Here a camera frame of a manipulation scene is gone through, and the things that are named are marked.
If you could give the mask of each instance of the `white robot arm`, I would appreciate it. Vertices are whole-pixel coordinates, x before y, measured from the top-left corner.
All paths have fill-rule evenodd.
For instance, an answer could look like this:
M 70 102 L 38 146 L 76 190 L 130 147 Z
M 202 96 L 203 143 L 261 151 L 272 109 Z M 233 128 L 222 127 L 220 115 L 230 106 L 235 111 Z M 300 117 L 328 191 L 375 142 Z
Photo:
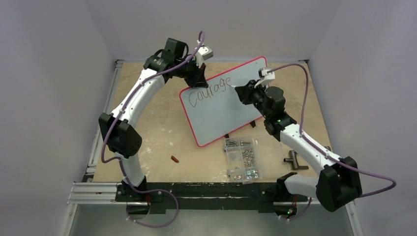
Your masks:
M 138 81 L 126 98 L 109 115 L 102 113 L 99 118 L 103 139 L 105 139 L 108 131 L 111 130 L 106 144 L 110 151 L 114 152 L 116 159 L 121 161 L 122 169 L 134 187 L 139 187 L 143 182 L 146 183 L 144 181 L 146 177 L 141 170 L 138 158 L 138 150 L 142 144 L 142 138 L 135 131 L 135 128 L 139 117 L 150 100 L 173 76 L 184 78 L 192 88 L 208 86 L 204 76 L 206 68 L 204 60 L 211 58 L 213 52 L 209 47 L 202 45 L 200 40 L 198 40 L 198 43 L 201 47 L 196 52 L 195 59 L 191 59 L 178 67 L 189 56 L 187 55 L 188 45 L 168 38 L 165 48 L 158 50 L 146 60 Z M 182 57 L 185 48 L 187 48 L 187 52 Z M 178 68 L 169 73 L 155 76 L 158 72 L 166 71 L 174 66 Z M 145 82 L 151 76 L 154 76 L 154 78 Z M 113 121 L 116 119 L 118 121 L 111 128 Z
M 328 211 L 335 211 L 359 197 L 362 188 L 358 172 L 342 168 L 332 159 L 353 168 L 357 168 L 356 162 L 351 157 L 341 158 L 327 150 L 285 112 L 284 91 L 265 86 L 275 78 L 269 68 L 261 68 L 259 76 L 257 81 L 251 80 L 245 86 L 234 87 L 240 101 L 255 106 L 265 118 L 267 132 L 294 149 L 319 175 L 319 178 L 312 178 L 292 173 L 285 177 L 287 191 L 316 198 Z

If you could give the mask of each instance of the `wooden table surface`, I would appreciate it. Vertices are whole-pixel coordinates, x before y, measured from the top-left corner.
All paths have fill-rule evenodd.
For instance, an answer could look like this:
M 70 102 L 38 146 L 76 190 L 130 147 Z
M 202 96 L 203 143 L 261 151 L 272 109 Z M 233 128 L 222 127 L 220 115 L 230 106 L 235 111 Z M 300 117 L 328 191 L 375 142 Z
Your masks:
M 270 63 L 274 68 L 284 63 Z M 217 75 L 239 63 L 207 63 L 206 78 Z M 143 63 L 124 63 L 121 71 L 113 108 L 119 104 L 132 86 L 136 83 Z M 275 72 L 275 81 L 270 85 L 284 90 L 286 111 L 298 122 L 300 121 L 301 106 L 305 89 L 304 72 L 295 66 L 290 66 Z M 153 97 L 139 119 L 136 130 L 142 136 L 143 142 L 139 150 L 139 160 L 142 170 L 149 182 L 229 182 L 227 159 L 223 151 L 224 139 L 219 139 L 205 147 L 198 147 L 191 128 L 179 100 L 179 92 L 187 85 L 183 79 L 174 77 Z M 260 182 L 276 181 L 291 171 L 290 165 L 283 162 L 287 157 L 288 146 L 281 144 L 269 136 L 263 125 L 263 119 L 256 121 L 252 128 L 246 125 L 232 132 L 230 137 L 262 136 L 259 149 L 269 155 L 263 156 L 265 175 Z M 319 103 L 313 84 L 309 83 L 305 121 L 303 129 L 324 146 L 330 142 L 323 121 Z M 175 156 L 179 163 L 171 160 Z M 109 150 L 106 159 L 112 156 Z M 299 158 L 300 165 L 307 165 Z M 297 171 L 301 175 L 315 177 L 317 174 L 309 170 Z M 117 161 L 103 164 L 98 161 L 94 182 L 119 182 L 122 174 Z

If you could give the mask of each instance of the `small red object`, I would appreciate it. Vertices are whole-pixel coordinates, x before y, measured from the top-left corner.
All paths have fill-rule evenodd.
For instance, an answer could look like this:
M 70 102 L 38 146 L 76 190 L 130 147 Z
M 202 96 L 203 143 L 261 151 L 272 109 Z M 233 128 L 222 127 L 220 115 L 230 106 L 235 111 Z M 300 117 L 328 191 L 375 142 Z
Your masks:
M 179 162 L 179 161 L 178 161 L 178 159 L 176 159 L 174 156 L 171 156 L 171 159 L 172 159 L 173 161 L 177 162 L 177 163 Z

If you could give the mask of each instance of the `red whiteboard border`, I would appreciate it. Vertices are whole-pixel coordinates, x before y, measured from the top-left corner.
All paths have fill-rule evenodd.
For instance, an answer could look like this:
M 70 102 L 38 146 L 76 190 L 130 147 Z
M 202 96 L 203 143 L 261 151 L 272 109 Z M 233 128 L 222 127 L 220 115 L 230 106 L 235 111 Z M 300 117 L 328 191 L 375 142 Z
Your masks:
M 213 76 L 213 77 L 210 77 L 210 78 L 208 78 L 208 79 L 206 79 L 207 81 L 209 81 L 209 80 L 211 80 L 211 79 L 214 79 L 214 78 L 216 78 L 216 77 L 218 77 L 218 76 L 220 76 L 220 75 L 222 75 L 222 74 L 225 74 L 225 73 L 227 73 L 227 72 L 229 72 L 229 71 L 232 71 L 232 70 L 234 70 L 234 69 L 237 69 L 237 68 L 239 68 L 239 67 L 241 67 L 241 66 L 244 66 L 244 65 L 246 65 L 246 64 L 248 64 L 248 63 L 251 63 L 251 62 L 253 62 L 253 61 L 255 61 L 255 60 L 258 60 L 258 59 L 260 59 L 260 58 L 263 58 L 264 60 L 265 60 L 265 65 L 268 65 L 268 62 L 267 62 L 267 58 L 266 57 L 264 57 L 264 56 L 260 56 L 260 57 L 257 57 L 257 58 L 255 58 L 255 59 L 252 59 L 252 60 L 250 60 L 250 61 L 247 61 L 247 62 L 245 62 L 245 63 L 242 63 L 242 64 L 240 64 L 240 65 L 238 65 L 238 66 L 236 66 L 236 67 L 233 67 L 233 68 L 231 68 L 231 69 L 229 69 L 229 70 L 226 70 L 226 71 L 223 71 L 222 73 L 220 73 L 220 74 L 218 74 L 218 75 L 215 75 L 215 76 Z M 207 143 L 207 144 L 204 144 L 204 145 L 200 145 L 199 143 L 198 143 L 198 141 L 197 141 L 197 137 L 195 136 L 195 133 L 194 133 L 194 129 L 193 129 L 193 126 L 191 125 L 191 122 L 190 122 L 190 118 L 188 117 L 188 114 L 187 114 L 187 110 L 185 109 L 185 106 L 184 106 L 184 103 L 183 103 L 183 101 L 182 101 L 182 99 L 181 99 L 181 94 L 182 94 L 182 92 L 184 92 L 184 91 L 186 91 L 187 89 L 190 89 L 191 87 L 187 87 L 187 88 L 184 88 L 183 90 L 181 90 L 181 92 L 179 92 L 179 100 L 181 101 L 181 104 L 182 104 L 182 108 L 184 109 L 184 112 L 185 112 L 185 116 L 187 116 L 187 120 L 188 120 L 188 123 L 190 124 L 190 127 L 191 127 L 191 131 L 193 132 L 193 136 L 194 136 L 194 139 L 195 139 L 195 141 L 196 141 L 196 144 L 197 144 L 197 146 L 199 146 L 199 147 L 204 147 L 204 146 L 206 146 L 206 145 L 209 145 L 209 144 L 211 144 L 212 142 L 214 142 L 214 141 L 216 141 L 216 140 L 218 140 L 218 139 L 220 139 L 220 138 L 222 138 L 223 136 L 220 136 L 220 137 L 218 137 L 217 139 L 215 139 L 215 140 L 213 140 L 213 141 L 211 141 L 211 142 L 209 142 L 209 143 Z M 232 132 L 234 132 L 234 131 L 236 131 L 236 130 L 238 130 L 238 129 L 240 129 L 240 128 L 242 128 L 242 127 L 244 127 L 245 125 L 247 125 L 247 124 L 250 124 L 250 122 L 249 123 L 246 123 L 246 124 L 244 124 L 244 125 L 242 125 L 241 127 L 239 127 L 239 128 L 236 128 L 236 129 L 234 129 L 234 130 L 232 130 L 231 132 L 229 132 L 229 133 L 232 133 Z

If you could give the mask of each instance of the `gray wall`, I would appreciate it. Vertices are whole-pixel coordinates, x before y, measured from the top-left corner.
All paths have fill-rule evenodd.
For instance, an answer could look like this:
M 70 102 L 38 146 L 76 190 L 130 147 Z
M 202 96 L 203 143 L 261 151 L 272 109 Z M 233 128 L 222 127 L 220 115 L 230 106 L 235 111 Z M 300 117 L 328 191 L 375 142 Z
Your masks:
M 86 0 L 109 50 L 144 60 L 167 37 L 194 46 L 206 32 L 214 60 L 310 58 L 341 0 Z
M 334 149 L 394 177 L 357 200 L 366 235 L 416 235 L 417 1 L 344 0 L 310 69 Z M 365 192 L 389 182 L 362 176 Z
M 113 65 L 83 0 L 0 2 L 1 235 L 58 235 Z

